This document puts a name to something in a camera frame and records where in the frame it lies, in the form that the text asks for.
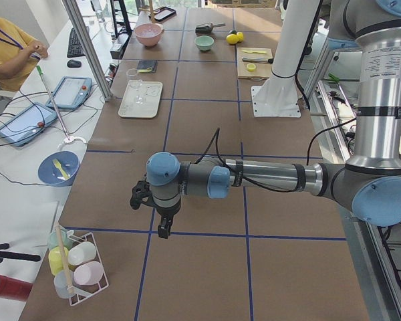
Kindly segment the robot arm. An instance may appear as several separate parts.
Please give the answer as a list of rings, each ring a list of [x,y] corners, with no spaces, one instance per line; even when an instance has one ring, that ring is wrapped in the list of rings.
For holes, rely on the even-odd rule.
[[[249,185],[307,191],[380,227],[401,222],[401,1],[333,1],[328,41],[334,49],[362,51],[353,155],[343,164],[300,165],[219,156],[188,163],[158,152],[148,159],[130,205],[156,209],[161,238],[170,235],[183,195],[221,199],[231,187]]]

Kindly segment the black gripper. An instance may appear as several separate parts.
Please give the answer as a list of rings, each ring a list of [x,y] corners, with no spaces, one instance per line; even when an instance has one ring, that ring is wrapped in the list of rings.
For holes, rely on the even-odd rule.
[[[153,197],[157,212],[161,215],[161,220],[158,225],[159,238],[169,238],[174,216],[180,211],[181,198],[174,197],[171,199],[159,199]]]

